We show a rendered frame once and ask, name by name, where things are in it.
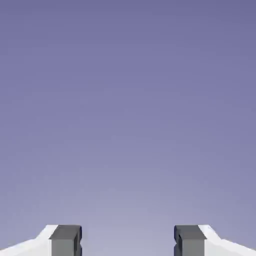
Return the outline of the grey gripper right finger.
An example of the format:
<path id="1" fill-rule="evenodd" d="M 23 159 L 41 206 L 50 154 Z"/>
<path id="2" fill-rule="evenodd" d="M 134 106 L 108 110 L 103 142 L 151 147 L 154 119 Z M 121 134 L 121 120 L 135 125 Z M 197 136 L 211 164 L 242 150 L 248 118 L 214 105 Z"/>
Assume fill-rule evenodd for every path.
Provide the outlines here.
<path id="1" fill-rule="evenodd" d="M 222 239 L 208 224 L 175 225 L 173 256 L 256 256 L 256 249 Z"/>

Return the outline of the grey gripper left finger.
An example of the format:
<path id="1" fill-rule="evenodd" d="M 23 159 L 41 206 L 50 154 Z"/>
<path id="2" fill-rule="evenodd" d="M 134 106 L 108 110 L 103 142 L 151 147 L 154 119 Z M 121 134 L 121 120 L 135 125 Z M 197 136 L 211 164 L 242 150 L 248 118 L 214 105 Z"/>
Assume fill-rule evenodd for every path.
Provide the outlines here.
<path id="1" fill-rule="evenodd" d="M 48 224 L 36 238 L 0 250 L 0 256 L 83 256 L 77 224 Z"/>

